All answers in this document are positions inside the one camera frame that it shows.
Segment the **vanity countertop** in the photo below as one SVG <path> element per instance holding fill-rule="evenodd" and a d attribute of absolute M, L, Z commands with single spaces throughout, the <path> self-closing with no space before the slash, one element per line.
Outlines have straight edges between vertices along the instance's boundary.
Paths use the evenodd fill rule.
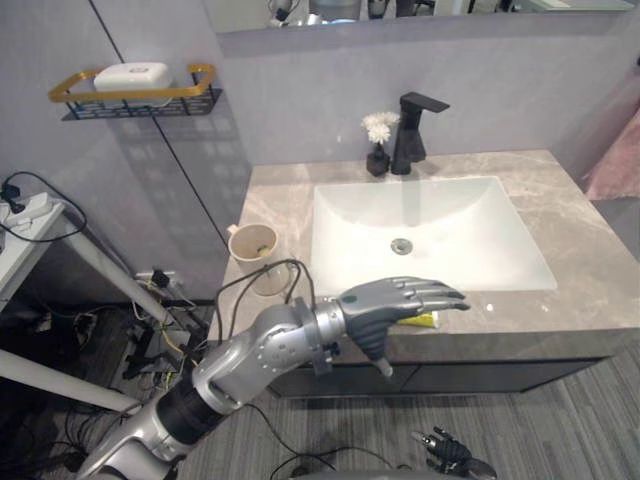
<path fill-rule="evenodd" d="M 467 176 L 500 179 L 558 288 L 468 292 L 471 310 L 440 312 L 438 330 L 393 327 L 387 344 L 391 361 L 606 357 L 640 338 L 639 264 L 548 151 L 430 156 L 413 164 L 412 174 L 402 179 L 391 174 L 374 178 L 364 161 L 256 166 L 240 225 L 271 225 L 285 252 L 309 265 L 316 185 Z M 225 283 L 241 275 L 230 259 Z M 232 287 L 221 295 L 225 335 L 238 292 Z M 307 292 L 301 285 L 297 293 Z M 236 333 L 277 302 L 282 297 L 261 298 L 249 292 L 238 310 Z M 215 322 L 210 338 L 217 338 Z M 341 348 L 335 363 L 365 361 L 348 339 Z"/>

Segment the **gold wall shelf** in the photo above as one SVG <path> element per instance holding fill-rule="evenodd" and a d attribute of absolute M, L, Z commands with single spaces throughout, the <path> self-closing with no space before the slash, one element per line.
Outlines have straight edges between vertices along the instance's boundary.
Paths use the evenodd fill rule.
<path fill-rule="evenodd" d="M 49 91 L 49 100 L 64 103 L 69 113 L 62 120 L 90 120 L 96 118 L 176 117 L 211 113 L 222 90 L 212 88 L 216 74 L 213 65 L 191 64 L 187 67 L 193 86 L 151 90 L 122 90 L 114 92 L 72 93 L 71 89 L 94 78 L 103 69 L 75 73 Z M 161 107 L 133 106 L 127 100 L 171 99 Z"/>

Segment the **white pole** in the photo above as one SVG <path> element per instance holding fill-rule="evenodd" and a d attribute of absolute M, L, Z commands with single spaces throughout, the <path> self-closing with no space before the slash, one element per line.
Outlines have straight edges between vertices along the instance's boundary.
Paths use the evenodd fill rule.
<path fill-rule="evenodd" d="M 4 350 L 0 350 L 0 377 L 118 412 L 140 403 L 135 398 L 85 382 Z M 128 412 L 135 413 L 136 409 L 131 408 Z"/>
<path fill-rule="evenodd" d="M 74 232 L 76 227 L 64 217 L 60 218 L 65 232 Z M 156 302 L 149 293 L 111 261 L 82 233 L 64 239 L 89 265 L 113 283 L 122 293 L 144 308 L 149 315 L 161 323 L 172 323 L 173 316 Z"/>

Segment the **faucet handle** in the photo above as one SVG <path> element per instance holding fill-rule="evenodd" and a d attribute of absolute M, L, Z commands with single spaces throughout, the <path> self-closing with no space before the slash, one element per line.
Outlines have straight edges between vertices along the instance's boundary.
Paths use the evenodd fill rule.
<path fill-rule="evenodd" d="M 400 97 L 400 107 L 403 111 L 410 113 L 419 113 L 422 110 L 429 110 L 433 113 L 440 113 L 450 106 L 451 105 L 441 102 L 440 100 L 421 95 L 417 92 L 405 93 Z"/>

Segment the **dark cabinet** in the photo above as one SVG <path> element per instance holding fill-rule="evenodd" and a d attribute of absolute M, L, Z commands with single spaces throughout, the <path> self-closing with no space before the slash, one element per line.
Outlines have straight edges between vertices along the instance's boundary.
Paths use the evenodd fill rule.
<path fill-rule="evenodd" d="M 522 392 L 599 360 L 394 365 L 389 380 L 371 365 L 336 365 L 320 377 L 313 368 L 301 367 L 276 379 L 270 388 L 287 398 Z"/>

